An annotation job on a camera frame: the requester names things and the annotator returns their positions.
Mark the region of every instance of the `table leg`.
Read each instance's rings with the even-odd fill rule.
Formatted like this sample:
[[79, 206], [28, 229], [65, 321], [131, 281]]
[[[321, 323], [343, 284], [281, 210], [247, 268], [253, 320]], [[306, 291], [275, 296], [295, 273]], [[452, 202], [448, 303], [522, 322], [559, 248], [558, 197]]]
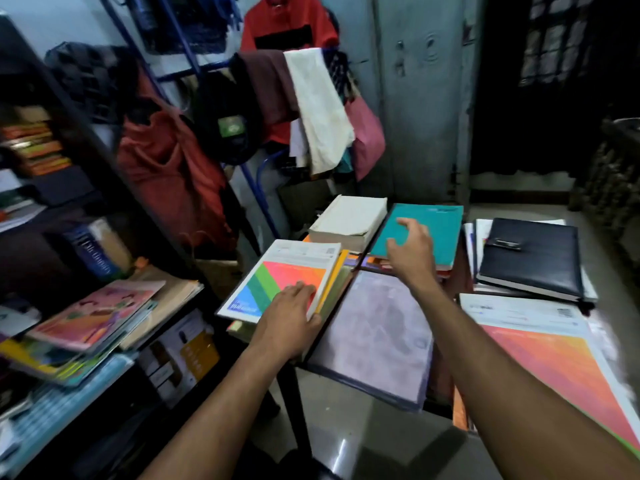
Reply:
[[298, 385], [296, 369], [292, 364], [286, 363], [279, 371], [278, 386], [280, 387], [284, 405], [287, 409], [287, 414], [289, 415], [293, 435], [296, 437], [298, 451], [302, 455], [311, 458], [311, 443], [309, 441], [305, 412], [304, 409], [302, 409], [300, 386]]

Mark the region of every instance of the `teal notebook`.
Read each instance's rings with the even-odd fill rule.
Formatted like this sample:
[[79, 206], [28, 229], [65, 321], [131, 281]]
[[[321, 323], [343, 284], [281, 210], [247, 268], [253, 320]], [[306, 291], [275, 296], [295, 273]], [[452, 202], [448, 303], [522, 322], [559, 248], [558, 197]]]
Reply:
[[411, 203], [397, 203], [391, 210], [389, 218], [378, 239], [373, 245], [372, 256], [387, 257], [387, 239], [395, 238], [400, 245], [404, 244], [409, 234], [406, 227], [396, 222], [398, 217], [416, 219], [420, 224], [429, 228], [433, 238], [433, 254], [436, 267], [441, 271], [448, 271], [453, 267], [456, 256], [460, 226], [462, 225], [461, 205], [415, 205]]

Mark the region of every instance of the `blue metal rack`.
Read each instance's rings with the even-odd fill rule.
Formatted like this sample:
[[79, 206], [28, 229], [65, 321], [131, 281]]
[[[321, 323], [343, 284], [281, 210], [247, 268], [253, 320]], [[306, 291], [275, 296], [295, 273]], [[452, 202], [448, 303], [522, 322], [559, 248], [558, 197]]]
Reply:
[[[151, 67], [146, 62], [144, 56], [142, 55], [142, 52], [140, 51], [138, 45], [133, 40], [133, 37], [131, 37], [131, 34], [129, 33], [127, 28], [124, 26], [124, 23], [122, 23], [122, 20], [116, 13], [116, 10], [114, 10], [113, 5], [111, 5], [111, 2], [109, 0], [100, 0], [102, 5], [104, 6], [105, 11], [109, 15], [110, 19], [113, 21], [113, 24], [116, 26], [116, 29], [120, 32], [120, 35], [122, 35], [122, 38], [124, 39], [126, 44], [130, 47], [130, 49], [136, 55], [136, 58], [140, 61], [140, 65], [142, 69], [145, 71], [149, 80], [154, 85], [158, 95], [162, 97], [165, 101], [169, 102], [169, 98], [164, 92], [161, 82], [169, 82], [172, 80], [180, 79], [188, 75], [195, 75], [196, 78], [198, 78], [198, 83], [203, 84], [204, 83], [202, 79], [203, 74], [212, 70], [228, 67], [229, 61], [221, 61], [221, 62], [216, 62], [211, 64], [205, 64], [203, 66], [199, 65], [196, 55], [191, 50], [187, 42], [187, 39], [185, 38], [184, 31], [182, 30], [180, 23], [178, 23], [178, 19], [176, 18], [176, 15], [175, 15], [175, 12], [173, 11], [171, 3], [169, 3], [168, 0], [158, 0], [158, 1], [160, 1], [160, 5], [162, 6], [167, 17], [169, 18], [169, 21], [171, 22], [174, 30], [176, 31], [176, 34], [178, 35], [178, 38], [180, 39], [180, 42], [184, 49], [184, 55], [186, 56], [189, 62], [189, 65], [191, 66], [191, 69], [183, 70], [180, 72], [174, 72], [172, 74], [167, 74], [161, 77], [155, 76], [155, 74], [151, 70]], [[267, 225], [269, 226], [269, 229], [271, 230], [271, 233], [273, 234], [275, 239], [280, 238], [280, 233], [278, 233], [278, 230], [276, 229], [276, 225], [273, 222], [273, 218], [271, 218], [271, 214], [269, 213], [269, 204], [267, 202], [266, 195], [262, 190], [260, 177], [262, 176], [262, 172], [264, 171], [267, 164], [282, 154], [284, 154], [284, 151], [274, 153], [272, 155], [268, 155], [267, 158], [265, 158], [265, 160], [263, 160], [260, 163], [260, 167], [258, 167], [255, 179], [253, 178], [251, 171], [249, 170], [246, 164], [240, 165], [240, 169], [242, 170], [242, 173], [246, 179], [246, 182], [249, 185], [249, 188], [251, 189], [251, 192], [253, 193], [253, 196], [255, 197], [256, 202], [258, 202], [258, 206], [260, 207], [260, 210], [262, 211], [264, 218], [267, 221]]]

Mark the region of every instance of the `black notebook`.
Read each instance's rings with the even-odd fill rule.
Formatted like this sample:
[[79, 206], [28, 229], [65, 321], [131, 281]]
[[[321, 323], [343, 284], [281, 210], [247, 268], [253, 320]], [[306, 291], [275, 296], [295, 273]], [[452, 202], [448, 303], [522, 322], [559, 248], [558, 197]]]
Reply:
[[558, 299], [583, 298], [578, 229], [494, 219], [477, 279]]

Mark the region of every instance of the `person's left hand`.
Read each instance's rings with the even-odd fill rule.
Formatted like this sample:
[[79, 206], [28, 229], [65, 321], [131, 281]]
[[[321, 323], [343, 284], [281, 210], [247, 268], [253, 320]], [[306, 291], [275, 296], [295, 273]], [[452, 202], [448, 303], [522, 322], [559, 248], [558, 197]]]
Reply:
[[250, 347], [260, 349], [265, 358], [277, 360], [280, 366], [302, 354], [322, 327], [319, 314], [307, 321], [309, 298], [315, 292], [315, 286], [299, 281], [278, 293], [258, 321]]

